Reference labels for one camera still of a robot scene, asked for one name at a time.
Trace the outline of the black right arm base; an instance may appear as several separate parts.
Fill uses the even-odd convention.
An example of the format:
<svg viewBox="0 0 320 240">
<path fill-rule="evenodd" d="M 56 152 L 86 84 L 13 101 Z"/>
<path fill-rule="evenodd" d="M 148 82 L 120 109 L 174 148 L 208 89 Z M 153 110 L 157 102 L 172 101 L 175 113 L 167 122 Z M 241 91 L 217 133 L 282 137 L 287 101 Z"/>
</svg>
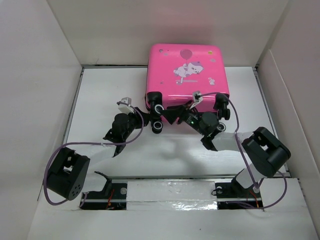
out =
<svg viewBox="0 0 320 240">
<path fill-rule="evenodd" d="M 263 207 L 261 194 L 254 188 L 236 189 L 231 182 L 216 182 L 211 195 L 217 198 L 218 210 L 255 209 Z"/>
</svg>

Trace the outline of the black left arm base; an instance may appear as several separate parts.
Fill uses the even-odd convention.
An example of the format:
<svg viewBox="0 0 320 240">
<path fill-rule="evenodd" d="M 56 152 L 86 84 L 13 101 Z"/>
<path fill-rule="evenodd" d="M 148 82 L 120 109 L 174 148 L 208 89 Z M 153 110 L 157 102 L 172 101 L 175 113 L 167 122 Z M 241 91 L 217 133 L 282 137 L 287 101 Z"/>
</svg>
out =
<svg viewBox="0 0 320 240">
<path fill-rule="evenodd" d="M 100 191 L 89 191 L 81 196 L 81 210 L 122 211 L 127 209 L 127 182 L 115 182 L 100 171 L 95 174 L 102 176 L 106 182 Z"/>
</svg>

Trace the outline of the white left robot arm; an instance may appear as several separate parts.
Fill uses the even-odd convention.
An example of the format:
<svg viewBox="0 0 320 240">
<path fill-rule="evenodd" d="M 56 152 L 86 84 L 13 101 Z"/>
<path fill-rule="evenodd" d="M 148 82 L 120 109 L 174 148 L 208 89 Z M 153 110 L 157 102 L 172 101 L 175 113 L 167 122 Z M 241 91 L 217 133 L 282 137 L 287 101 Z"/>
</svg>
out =
<svg viewBox="0 0 320 240">
<path fill-rule="evenodd" d="M 119 113 L 114 117 L 111 129 L 104 140 L 107 142 L 69 142 L 58 147 L 46 165 L 43 191 L 46 201 L 52 206 L 74 200 L 81 192 L 87 176 L 90 158 L 68 148 L 71 145 L 107 146 L 111 157 L 119 155 L 127 144 L 135 141 L 149 124 L 148 113 L 135 108 L 131 113 Z"/>
</svg>

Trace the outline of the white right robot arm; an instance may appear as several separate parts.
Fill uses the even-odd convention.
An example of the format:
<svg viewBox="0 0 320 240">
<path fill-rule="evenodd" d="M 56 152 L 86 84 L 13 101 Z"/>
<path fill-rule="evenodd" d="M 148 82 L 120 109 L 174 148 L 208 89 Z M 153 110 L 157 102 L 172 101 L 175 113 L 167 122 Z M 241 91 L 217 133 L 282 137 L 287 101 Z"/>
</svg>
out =
<svg viewBox="0 0 320 240">
<path fill-rule="evenodd" d="M 202 135 L 201 142 L 207 150 L 241 154 L 245 168 L 231 181 L 231 191 L 237 197 L 252 187 L 258 188 L 260 180 L 272 178 L 291 157 L 290 150 L 265 127 L 230 133 L 214 112 L 197 112 L 185 105 L 157 107 L 157 110 L 170 124 L 184 122 L 196 130 Z"/>
</svg>

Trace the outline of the pink hard-shell suitcase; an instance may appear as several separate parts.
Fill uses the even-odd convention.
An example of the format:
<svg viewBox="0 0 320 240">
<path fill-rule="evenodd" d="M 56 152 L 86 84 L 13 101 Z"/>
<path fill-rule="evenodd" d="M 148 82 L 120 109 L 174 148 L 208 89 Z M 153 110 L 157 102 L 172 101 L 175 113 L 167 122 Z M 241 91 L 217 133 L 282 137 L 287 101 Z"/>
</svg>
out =
<svg viewBox="0 0 320 240">
<path fill-rule="evenodd" d="M 221 50 L 215 45 L 157 43 L 150 48 L 145 105 L 150 114 L 151 129 L 159 134 L 165 109 L 193 100 L 193 93 L 203 94 L 194 113 L 214 112 L 228 115 L 225 106 L 214 109 L 216 93 L 230 95 Z"/>
</svg>

